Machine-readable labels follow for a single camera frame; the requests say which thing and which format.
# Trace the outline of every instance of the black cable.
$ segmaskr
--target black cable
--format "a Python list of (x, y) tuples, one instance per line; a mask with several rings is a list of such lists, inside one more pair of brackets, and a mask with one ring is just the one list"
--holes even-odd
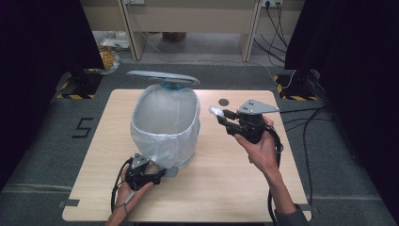
[(282, 43), (284, 43), (285, 47), (287, 47), (287, 43), (284, 41), (284, 39), (283, 39), (283, 38), (281, 37), (281, 35), (279, 34), (279, 28), (276, 27), (276, 25), (275, 25), (275, 23), (274, 23), (272, 17), (270, 16), (269, 8), (266, 8), (266, 12), (267, 12), (267, 15), (268, 15), (269, 18), (270, 18), (270, 21), (271, 21), (272, 25), (274, 26), (274, 28), (275, 28), (275, 30), (276, 30), (277, 35), (279, 36), (279, 39), (282, 41)]
[[(314, 120), (316, 120), (316, 121), (333, 121), (333, 120), (325, 120), (325, 119), (314, 119)], [(287, 132), (289, 132), (289, 131), (291, 131), (291, 130), (293, 130), (293, 129), (295, 129), (295, 128), (297, 128), (297, 127), (303, 125), (303, 124), (305, 124), (305, 122), (301, 122), (300, 124), (297, 124), (297, 125), (295, 125), (295, 126), (292, 127), (292, 128), (286, 129), (286, 130), (285, 130), (285, 133), (287, 133)]]
[[(304, 121), (304, 120), (308, 120), (308, 119), (294, 119), (294, 120), (289, 120), (289, 121), (285, 121), (285, 122), (283, 122), (284, 124), (285, 123), (290, 123), (290, 122), (293, 122), (293, 121)], [(314, 119), (315, 121), (333, 121), (333, 120), (326, 120), (326, 119)]]
[(306, 163), (306, 170), (308, 172), (308, 179), (309, 179), (309, 204), (310, 206), (312, 205), (312, 197), (313, 197), (313, 187), (312, 187), (312, 181), (311, 181), (311, 168), (309, 166), (309, 155), (308, 155), (308, 147), (306, 144), (306, 128), (309, 125), (309, 122), (317, 115), (319, 114), (325, 107), (321, 107), (320, 109), (316, 110), (311, 117), (306, 121), (305, 127), (303, 128), (303, 133), (302, 133), (302, 139), (303, 139), (303, 148), (305, 151), (305, 163)]
[[(276, 39), (277, 34), (278, 34), (278, 32), (275, 33), (275, 35), (274, 35), (274, 37), (273, 37), (273, 39), (272, 39), (272, 42), (270, 43), (268, 53), (271, 53), (271, 49), (272, 49), (272, 46), (273, 46), (273, 42), (274, 42), (274, 40)], [(271, 64), (273, 64), (273, 65), (276, 66), (276, 67), (281, 67), (281, 68), (283, 68), (283, 66), (274, 64), (274, 63), (272, 62), (272, 59), (270, 58), (270, 55), (267, 55), (267, 56), (269, 57), (269, 61), (270, 61)]]
[[(277, 152), (276, 161), (277, 161), (277, 167), (279, 168), (279, 162), (281, 160), (281, 152), (284, 149), (284, 147), (281, 144), (281, 141), (279, 139), (279, 135), (277, 134), (276, 130), (273, 127), (265, 126), (264, 130), (267, 131), (273, 137), (273, 139), (275, 140), (276, 152)], [(269, 189), (269, 193), (267, 195), (267, 210), (269, 212), (270, 217), (272, 218), (273, 225), (277, 226), (278, 223), (277, 223), (277, 220), (276, 220), (276, 217), (275, 217), (275, 215), (273, 213), (273, 208), (272, 208), (272, 199), (273, 199), (272, 193), (271, 193), (271, 191)]]
[(314, 108), (304, 108), (304, 109), (298, 109), (298, 110), (289, 110), (289, 111), (280, 111), (280, 114), (284, 114), (284, 113), (296, 113), (299, 111), (309, 111), (309, 110), (318, 110), (320, 108), (323, 108), (325, 106), (322, 107), (314, 107)]
[(278, 57), (277, 55), (273, 54), (272, 52), (270, 52), (270, 50), (267, 50), (266, 48), (264, 48), (263, 46), (261, 46), (256, 39), (253, 39), (255, 41), (255, 43), (263, 50), (265, 51), (267, 54), (272, 55), (275, 59), (277, 59), (278, 61), (280, 61), (281, 63), (284, 63), (284, 60), (281, 59), (280, 57)]
[(115, 182), (114, 188), (112, 188), (112, 194), (111, 194), (111, 212), (114, 212), (114, 208), (115, 208), (115, 198), (117, 195), (117, 190), (120, 186), (121, 183), (118, 183), (118, 181), (120, 180), (120, 176), (122, 175), (123, 169), (125, 168), (126, 165), (131, 164), (133, 160), (133, 157), (130, 157), (128, 160), (126, 160), (126, 162), (123, 163), (122, 167), (120, 168), (120, 172), (118, 173), (118, 177), (117, 177), (117, 181)]
[(279, 29), (281, 31), (282, 40), (283, 40), (283, 42), (285, 44), (285, 47), (287, 47), (287, 41), (284, 38), (284, 32), (282, 32), (282, 24), (281, 24), (282, 7), (280, 6), (279, 3), (277, 3), (277, 11), (279, 13), (279, 24), (277, 26), (277, 29)]
[(272, 46), (272, 48), (273, 49), (276, 49), (276, 50), (279, 50), (280, 52), (282, 52), (282, 53), (287, 53), (286, 51), (284, 51), (284, 50), (282, 50), (282, 49), (279, 49), (278, 47), (276, 47), (276, 46), (273, 46), (273, 45), (271, 45), (270, 43), (269, 43), (269, 41), (267, 41), (265, 38), (264, 38), (264, 36), (261, 34), (261, 37), (262, 37), (262, 39), (264, 40), (264, 42), (266, 42), (269, 46)]

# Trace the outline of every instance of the wooden table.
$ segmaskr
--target wooden table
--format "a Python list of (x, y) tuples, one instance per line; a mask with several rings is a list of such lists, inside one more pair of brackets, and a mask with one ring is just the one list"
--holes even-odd
[[(138, 152), (130, 135), (131, 116), (141, 89), (112, 92), (66, 206), (67, 221), (106, 221), (111, 214), (111, 190), (123, 162)], [(201, 104), (200, 131), (192, 162), (175, 178), (162, 178), (141, 200), (129, 220), (135, 222), (267, 222), (268, 185), (246, 151), (210, 114), (221, 98), (235, 110), (248, 98), (277, 105), (265, 90), (195, 90)], [(280, 170), (294, 202), (307, 204), (295, 161), (279, 113), (275, 122), (284, 151)], [(307, 219), (311, 212), (305, 211)]]

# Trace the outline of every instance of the finger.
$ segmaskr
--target finger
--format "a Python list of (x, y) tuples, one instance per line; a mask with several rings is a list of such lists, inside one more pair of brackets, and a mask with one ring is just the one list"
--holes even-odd
[(123, 169), (123, 171), (122, 171), (122, 174), (120, 175), (120, 180), (121, 181), (125, 181), (125, 176), (126, 176), (126, 171), (127, 171), (127, 169), (129, 169), (129, 166), (126, 166), (124, 169)]
[(270, 120), (269, 118), (267, 118), (266, 116), (263, 116), (263, 119), (264, 119), (264, 123), (266, 123), (266, 125), (269, 125), (269, 126), (274, 125), (274, 122), (272, 120)]
[(237, 142), (241, 146), (243, 146), (244, 150), (247, 151), (248, 155), (252, 155), (253, 154), (253, 151), (252, 151), (252, 148), (251, 148), (254, 145), (253, 143), (247, 141), (243, 136), (241, 136), (239, 134), (234, 135), (234, 138), (237, 140)]
[(237, 142), (243, 146), (244, 148), (246, 148), (247, 145), (251, 144), (249, 141), (247, 141), (243, 136), (239, 135), (239, 134), (235, 134), (234, 138), (237, 140)]
[(153, 187), (153, 182), (148, 182), (147, 184), (145, 184), (143, 187), (141, 187), (141, 189), (139, 189), (138, 191), (136, 191), (133, 199), (132, 199), (132, 203), (133, 205), (136, 205), (136, 203), (141, 199), (141, 197), (144, 196), (144, 194), (149, 191), (151, 188)]

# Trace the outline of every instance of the cable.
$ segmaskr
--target cable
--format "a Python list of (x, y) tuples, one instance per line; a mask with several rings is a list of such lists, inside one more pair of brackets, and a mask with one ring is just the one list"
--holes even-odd
[(277, 28), (279, 28), (279, 30), (281, 31), (282, 40), (285, 44), (285, 47), (287, 47), (287, 41), (284, 38), (284, 32), (282, 32), (282, 24), (281, 24), (282, 7), (280, 6), (280, 2), (277, 3), (277, 10), (279, 13), (279, 26), (277, 26)]
[(282, 41), (282, 43), (284, 43), (285, 47), (287, 47), (288, 45), (287, 45), (287, 43), (285, 42), (284, 38), (279, 34), (279, 28), (276, 27), (276, 25), (275, 25), (275, 23), (274, 23), (272, 17), (270, 16), (269, 7), (266, 7), (266, 12), (267, 12), (267, 15), (268, 15), (269, 18), (270, 18), (270, 21), (271, 21), (272, 25), (274, 26), (274, 28), (275, 28), (275, 30), (276, 30), (277, 35), (279, 36), (279, 39)]
[(298, 109), (298, 110), (289, 110), (289, 111), (280, 111), (280, 114), (295, 113), (295, 112), (300, 112), (300, 111), (318, 110), (318, 109), (320, 109), (320, 107), (305, 108), (305, 109)]
[(306, 162), (306, 170), (308, 172), (308, 179), (309, 179), (309, 204), (310, 206), (312, 205), (312, 199), (313, 199), (313, 187), (312, 187), (312, 181), (311, 181), (311, 168), (309, 166), (309, 155), (308, 155), (308, 146), (306, 143), (306, 128), (309, 125), (309, 122), (311, 122), (311, 120), (318, 115), (323, 109), (325, 109), (326, 107), (323, 106), (320, 109), (316, 110), (311, 117), (305, 122), (305, 127), (303, 128), (303, 133), (302, 133), (302, 139), (303, 139), (303, 148), (305, 151), (305, 162)]
[[(265, 126), (264, 128), (265, 131), (267, 131), (275, 140), (276, 143), (276, 152), (277, 152), (277, 167), (279, 168), (279, 163), (281, 160), (281, 152), (283, 151), (284, 147), (281, 144), (281, 141), (279, 139), (279, 135), (277, 134), (276, 130), (273, 127), (270, 126)], [(267, 195), (267, 210), (269, 212), (270, 217), (272, 218), (273, 221), (273, 225), (277, 226), (277, 220), (276, 220), (276, 216), (273, 213), (273, 207), (272, 207), (272, 193), (271, 190), (269, 189), (269, 193)]]
[[(273, 37), (273, 39), (272, 39), (272, 42), (271, 42), (270, 45), (269, 45), (269, 51), (268, 51), (269, 53), (271, 53), (272, 46), (273, 46), (273, 42), (274, 42), (274, 40), (276, 39), (276, 36), (278, 35), (278, 33), (279, 33), (279, 31), (277, 30), (276, 33), (275, 33), (275, 35), (274, 35), (274, 37)], [(270, 63), (273, 64), (274, 66), (276, 66), (276, 67), (281, 67), (281, 68), (284, 67), (284, 66), (281, 66), (281, 65), (274, 64), (274, 63), (272, 62), (272, 59), (270, 58), (270, 55), (267, 55), (267, 56), (269, 57)]]
[[(333, 121), (333, 120), (326, 120), (326, 119), (314, 119), (314, 120), (316, 120), (316, 121)], [(286, 130), (285, 130), (285, 133), (287, 133), (287, 132), (289, 132), (289, 131), (291, 131), (291, 130), (293, 130), (293, 129), (295, 129), (295, 128), (297, 128), (297, 127), (303, 125), (303, 124), (305, 124), (305, 122), (301, 122), (300, 124), (295, 125), (295, 126), (292, 127), (292, 128), (286, 129)]]
[(117, 194), (117, 190), (120, 187), (120, 184), (123, 182), (118, 183), (120, 180), (120, 176), (122, 175), (123, 169), (125, 168), (126, 165), (131, 164), (133, 161), (133, 157), (130, 157), (128, 160), (126, 160), (122, 167), (120, 168), (120, 172), (118, 173), (117, 181), (115, 182), (114, 188), (112, 188), (112, 193), (111, 193), (111, 212), (114, 212), (115, 208), (115, 198)]
[[(135, 19), (134, 15), (131, 14), (131, 13), (129, 13), (129, 8), (126, 8), (126, 9), (127, 9), (127, 14), (130, 15), (130, 18), (131, 18), (132, 21), (136, 24), (137, 29), (140, 30), (140, 29), (139, 29), (139, 26), (138, 26), (138, 23), (136, 22), (136, 19)], [(269, 77), (272, 79), (272, 81), (275, 83), (275, 85), (276, 85), (276, 86), (279, 86), (279, 84), (274, 80), (274, 77), (272, 76), (272, 74), (271, 74), (271, 72), (269, 71), (269, 69), (268, 69), (266, 66), (264, 66), (263, 64), (260, 64), (260, 63), (257, 63), (257, 62), (253, 62), (253, 61), (249, 61), (249, 62), (242, 62), (242, 61), (241, 61), (241, 62), (239, 62), (239, 61), (234, 61), (234, 60), (229, 60), (229, 59), (225, 59), (225, 60), (210, 60), (210, 59), (169, 59), (169, 58), (165, 57), (165, 56), (164, 56), (164, 53), (162, 53), (158, 48), (156, 48), (156, 47), (152, 44), (151, 41), (149, 41), (149, 39), (143, 34), (143, 32), (141, 32), (141, 31), (138, 31), (138, 32), (139, 32), (140, 35), (143, 37), (143, 39), (146, 40), (146, 42), (147, 42), (156, 52), (158, 52), (158, 53), (161, 55), (162, 59), (165, 60), (165, 61), (169, 61), (169, 62), (202, 62), (202, 61), (206, 61), (206, 62), (214, 62), (214, 63), (232, 62), (232, 63), (237, 63), (237, 64), (248, 64), (248, 63), (250, 63), (250, 64), (255, 64), (255, 65), (259, 65), (259, 66), (261, 66), (261, 67), (264, 67), (264, 68), (267, 70), (267, 74), (268, 74)], [(293, 77), (294, 77), (294, 74), (291, 75), (290, 82), (288, 83), (288, 85), (285, 86), (285, 87), (281, 87), (281, 88), (282, 88), (282, 89), (287, 89), (287, 88), (289, 88), (289, 87), (291, 86), (291, 84), (292, 84)]]
[(278, 61), (284, 63), (284, 60), (283, 60), (283, 59), (281, 59), (281, 58), (278, 57), (277, 55), (275, 55), (275, 54), (273, 54), (272, 52), (270, 52), (270, 50), (266, 50), (263, 46), (261, 46), (261, 45), (256, 41), (256, 39), (253, 39), (253, 40), (254, 40), (255, 43), (256, 43), (263, 51), (265, 51), (267, 54), (272, 55), (275, 59), (277, 59)]
[(261, 34), (261, 37), (262, 37), (262, 39), (264, 40), (264, 42), (266, 42), (268, 45), (272, 46), (273, 49), (279, 50), (280, 52), (282, 52), (282, 53), (284, 53), (284, 54), (287, 53), (286, 51), (284, 51), (284, 50), (282, 50), (282, 49), (279, 49), (279, 48), (276, 47), (276, 46), (271, 45), (271, 44), (269, 43), (269, 41), (267, 41), (267, 40), (264, 38), (263, 34)]

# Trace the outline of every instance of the power strip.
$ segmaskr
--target power strip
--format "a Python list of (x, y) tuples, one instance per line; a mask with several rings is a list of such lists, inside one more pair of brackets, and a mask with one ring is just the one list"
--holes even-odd
[(262, 7), (266, 8), (266, 2), (269, 2), (269, 8), (277, 8), (282, 6), (282, 0), (263, 0), (262, 1)]

